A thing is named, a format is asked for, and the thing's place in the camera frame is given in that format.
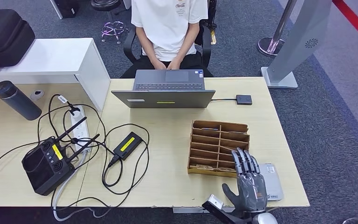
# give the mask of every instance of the cardboard organizer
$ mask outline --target cardboard organizer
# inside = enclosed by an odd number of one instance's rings
[[[248,126],[216,121],[193,121],[188,173],[236,177],[231,151],[249,151]]]

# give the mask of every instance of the laptop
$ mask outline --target laptop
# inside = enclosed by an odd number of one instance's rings
[[[111,91],[130,108],[206,108],[203,70],[137,70],[132,91]]]

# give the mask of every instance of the robotic hand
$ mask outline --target robotic hand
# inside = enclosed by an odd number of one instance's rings
[[[265,212],[267,207],[266,186],[256,159],[240,148],[231,153],[237,172],[239,195],[235,195],[225,183],[222,185],[222,188],[224,194],[235,207],[233,214],[240,213],[243,219],[225,213],[221,208],[212,205],[209,201],[204,203],[203,207],[224,223],[277,224],[275,217]]]

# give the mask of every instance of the red stripe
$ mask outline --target red stripe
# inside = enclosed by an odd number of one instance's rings
[[[333,3],[347,18],[347,20],[358,30],[358,16],[349,8],[343,0],[333,0]]]

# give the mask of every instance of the white t-shirt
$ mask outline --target white t-shirt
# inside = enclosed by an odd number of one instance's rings
[[[132,0],[131,7],[131,23],[145,30],[157,59],[163,62],[176,57],[189,23],[208,18],[207,0]],[[195,53],[193,44],[187,55]]]

